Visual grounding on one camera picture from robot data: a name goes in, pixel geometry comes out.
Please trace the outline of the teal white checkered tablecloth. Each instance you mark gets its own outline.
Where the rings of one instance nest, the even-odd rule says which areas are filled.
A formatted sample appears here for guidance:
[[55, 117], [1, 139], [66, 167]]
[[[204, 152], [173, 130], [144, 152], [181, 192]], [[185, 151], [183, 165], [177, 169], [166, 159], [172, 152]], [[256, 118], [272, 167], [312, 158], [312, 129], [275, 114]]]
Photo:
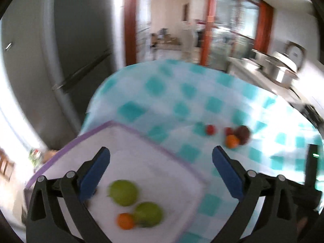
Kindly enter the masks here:
[[[244, 168], [304, 181], [308, 146], [319, 146], [319, 131], [284, 99], [220, 71], [177, 60], [127, 66], [109, 76], [93, 95], [81, 131], [116, 121], [144, 134], [189, 163], [208, 188], [193, 223], [180, 242], [210, 242], [225, 224], [237, 200], [230, 196], [211, 161], [223, 145], [225, 128], [247, 126], [247, 144], [228, 149]], [[216, 133], [207, 135], [206, 125]]]

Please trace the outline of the dark red apple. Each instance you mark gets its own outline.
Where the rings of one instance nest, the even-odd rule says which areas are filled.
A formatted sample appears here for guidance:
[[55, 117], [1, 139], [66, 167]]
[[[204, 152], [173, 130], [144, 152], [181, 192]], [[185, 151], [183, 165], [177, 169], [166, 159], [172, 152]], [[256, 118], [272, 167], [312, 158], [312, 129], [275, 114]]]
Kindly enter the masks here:
[[245, 125], [241, 125], [241, 126], [237, 127], [234, 130], [234, 134], [239, 139], [240, 145], [247, 144], [247, 142], [250, 140], [250, 137], [251, 137], [251, 131]]

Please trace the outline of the grey refrigerator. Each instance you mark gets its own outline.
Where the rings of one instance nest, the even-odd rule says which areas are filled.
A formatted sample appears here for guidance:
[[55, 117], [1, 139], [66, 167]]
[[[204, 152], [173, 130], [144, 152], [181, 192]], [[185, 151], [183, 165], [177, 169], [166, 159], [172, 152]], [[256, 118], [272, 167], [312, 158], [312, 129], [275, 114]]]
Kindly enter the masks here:
[[22, 113], [59, 150], [81, 131], [100, 84], [116, 71], [112, 0], [9, 0], [2, 52]]

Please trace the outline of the green apple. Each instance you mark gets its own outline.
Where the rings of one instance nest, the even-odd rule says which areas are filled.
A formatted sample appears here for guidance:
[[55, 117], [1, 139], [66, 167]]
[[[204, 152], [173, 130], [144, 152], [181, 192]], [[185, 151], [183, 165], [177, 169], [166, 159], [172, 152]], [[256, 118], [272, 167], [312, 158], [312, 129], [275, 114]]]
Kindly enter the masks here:
[[107, 194], [117, 205], [128, 207], [137, 202], [139, 189], [134, 182], [119, 179], [109, 184]]
[[163, 209], [154, 202], [142, 202], [133, 210], [135, 223], [144, 228], [152, 228], [160, 224], [164, 217]]

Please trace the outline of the steel pot with lid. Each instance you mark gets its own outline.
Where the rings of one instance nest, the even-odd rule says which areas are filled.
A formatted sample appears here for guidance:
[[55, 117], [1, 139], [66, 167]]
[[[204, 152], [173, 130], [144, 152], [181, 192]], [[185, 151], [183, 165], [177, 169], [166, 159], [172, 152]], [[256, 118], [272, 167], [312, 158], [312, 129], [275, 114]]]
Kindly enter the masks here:
[[263, 74], [275, 84], [289, 88], [298, 79], [297, 66], [285, 53], [274, 52], [265, 60]]

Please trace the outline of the orange mandarin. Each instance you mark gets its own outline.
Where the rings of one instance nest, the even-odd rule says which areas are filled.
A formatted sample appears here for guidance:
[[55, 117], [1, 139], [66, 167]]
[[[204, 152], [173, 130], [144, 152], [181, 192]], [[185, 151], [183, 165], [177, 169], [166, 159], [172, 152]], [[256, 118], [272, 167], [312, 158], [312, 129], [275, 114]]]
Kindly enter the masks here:
[[131, 230], [136, 226], [133, 215], [130, 213], [121, 213], [116, 218], [117, 226], [122, 230]]
[[237, 146], [239, 146], [239, 144], [240, 144], [240, 140], [238, 139], [237, 136], [233, 134], [228, 135], [225, 139], [225, 145], [229, 149], [234, 149]]

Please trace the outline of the small red tomato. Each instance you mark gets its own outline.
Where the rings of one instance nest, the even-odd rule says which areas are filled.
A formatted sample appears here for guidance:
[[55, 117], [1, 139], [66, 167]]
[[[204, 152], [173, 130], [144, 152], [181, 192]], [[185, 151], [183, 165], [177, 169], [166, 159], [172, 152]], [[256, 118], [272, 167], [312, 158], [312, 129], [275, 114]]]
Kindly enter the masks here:
[[214, 125], [206, 125], [205, 133], [207, 135], [214, 135], [216, 133], [216, 127]]
[[226, 127], [225, 128], [225, 135], [228, 136], [228, 135], [234, 135], [234, 129], [231, 128], [231, 127]]

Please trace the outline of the red wooden door frame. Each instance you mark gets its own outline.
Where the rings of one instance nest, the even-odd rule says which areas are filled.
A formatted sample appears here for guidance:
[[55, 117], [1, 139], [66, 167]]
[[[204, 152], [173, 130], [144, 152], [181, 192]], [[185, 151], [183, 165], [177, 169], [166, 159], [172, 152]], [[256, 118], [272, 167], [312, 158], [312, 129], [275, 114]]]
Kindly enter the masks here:
[[[238, 0], [238, 6], [241, 6], [241, 1]], [[266, 53], [270, 43], [270, 35], [272, 23], [274, 18], [274, 7], [270, 6], [263, 0], [255, 2], [253, 0], [246, 0], [259, 7], [258, 24], [256, 28], [256, 37], [254, 40], [254, 49]], [[137, 0], [124, 0], [124, 40], [125, 40], [125, 62], [126, 65], [133, 65], [137, 63], [136, 50], [136, 10]], [[202, 52], [200, 55], [199, 64], [207, 65], [208, 54], [211, 44], [211, 32], [214, 25], [216, 13], [216, 0], [207, 0], [207, 15], [205, 17], [205, 32]]]

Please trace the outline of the white bin purple rim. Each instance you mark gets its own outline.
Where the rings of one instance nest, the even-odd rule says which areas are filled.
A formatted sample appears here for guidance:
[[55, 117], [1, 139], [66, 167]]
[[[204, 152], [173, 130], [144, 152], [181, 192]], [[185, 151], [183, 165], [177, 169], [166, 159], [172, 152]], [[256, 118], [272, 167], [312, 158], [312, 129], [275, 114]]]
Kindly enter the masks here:
[[[110, 151], [110, 164], [90, 200], [90, 213], [113, 242], [177, 242], [192, 223], [203, 198], [206, 181], [188, 164], [134, 129], [109, 121], [77, 137], [44, 164], [37, 176], [60, 178], [91, 160], [100, 148]], [[122, 230], [116, 224], [121, 207], [107, 195], [110, 183], [126, 179], [139, 190], [139, 202], [158, 204], [162, 222], [153, 228]]]

